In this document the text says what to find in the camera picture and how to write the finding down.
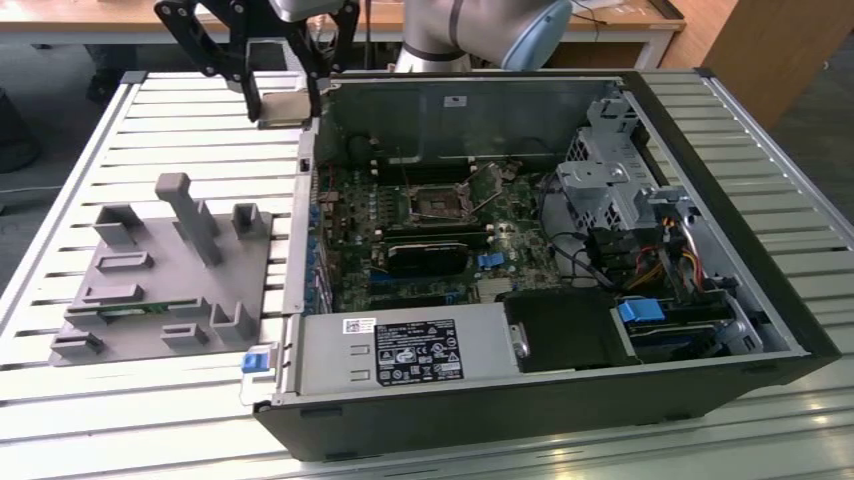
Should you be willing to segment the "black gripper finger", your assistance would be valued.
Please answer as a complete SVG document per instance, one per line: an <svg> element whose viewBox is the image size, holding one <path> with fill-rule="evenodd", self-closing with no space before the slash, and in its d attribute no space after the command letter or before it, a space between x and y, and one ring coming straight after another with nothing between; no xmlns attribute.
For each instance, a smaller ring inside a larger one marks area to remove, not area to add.
<svg viewBox="0 0 854 480"><path fill-rule="evenodd" d="M163 25L207 76L222 76L229 88L243 94L251 122L262 114L262 98L249 63L249 13L246 1L202 1L230 29L229 47L208 35L198 17L198 1L158 1L154 6Z"/></svg>
<svg viewBox="0 0 854 480"><path fill-rule="evenodd" d="M351 51L361 16L358 1L334 1L323 12L335 23L337 31L326 45L318 43L309 28L309 19L294 23L295 34L291 48L306 73L306 85L310 100L310 113L319 117L322 113L322 89L329 85L333 73L346 70L347 55Z"/></svg>

